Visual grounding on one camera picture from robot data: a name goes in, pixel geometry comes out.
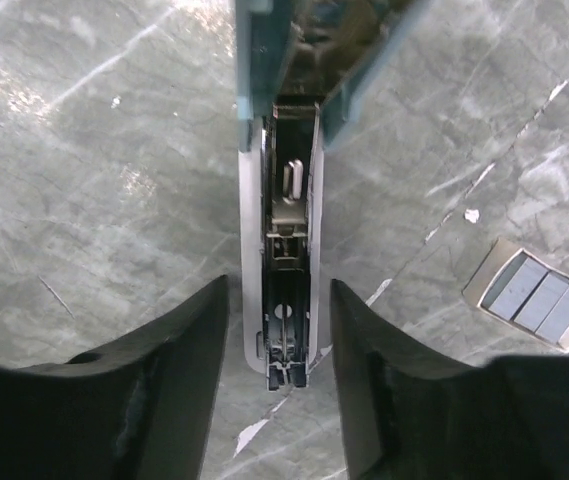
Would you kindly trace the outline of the staple tray with staples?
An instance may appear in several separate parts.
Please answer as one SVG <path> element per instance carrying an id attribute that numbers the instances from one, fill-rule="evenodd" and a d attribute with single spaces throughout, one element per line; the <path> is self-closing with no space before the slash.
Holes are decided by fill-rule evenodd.
<path id="1" fill-rule="evenodd" d="M 466 301 L 569 354 L 569 274 L 498 238 L 463 290 Z"/>

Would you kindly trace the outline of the blue stapler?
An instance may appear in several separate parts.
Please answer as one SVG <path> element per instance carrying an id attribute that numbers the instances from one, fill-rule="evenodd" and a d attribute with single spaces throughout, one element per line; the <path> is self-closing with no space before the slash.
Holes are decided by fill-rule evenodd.
<path id="1" fill-rule="evenodd" d="M 303 387 L 318 350 L 324 157 L 422 1 L 234 5 L 244 353 Z"/>

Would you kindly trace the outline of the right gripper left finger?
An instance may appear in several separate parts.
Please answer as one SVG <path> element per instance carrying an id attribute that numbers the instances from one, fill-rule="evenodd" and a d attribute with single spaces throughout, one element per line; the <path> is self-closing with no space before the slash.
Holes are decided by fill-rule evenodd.
<path id="1" fill-rule="evenodd" d="M 0 366 L 0 479 L 196 479 L 225 351 L 220 276 L 62 363 Z"/>

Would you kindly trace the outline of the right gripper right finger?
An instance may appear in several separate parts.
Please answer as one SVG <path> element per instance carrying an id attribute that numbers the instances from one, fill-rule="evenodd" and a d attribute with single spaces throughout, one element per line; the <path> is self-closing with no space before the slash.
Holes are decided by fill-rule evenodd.
<path id="1" fill-rule="evenodd" d="M 352 479 L 569 479 L 569 356 L 473 367 L 331 284 L 342 439 Z"/>

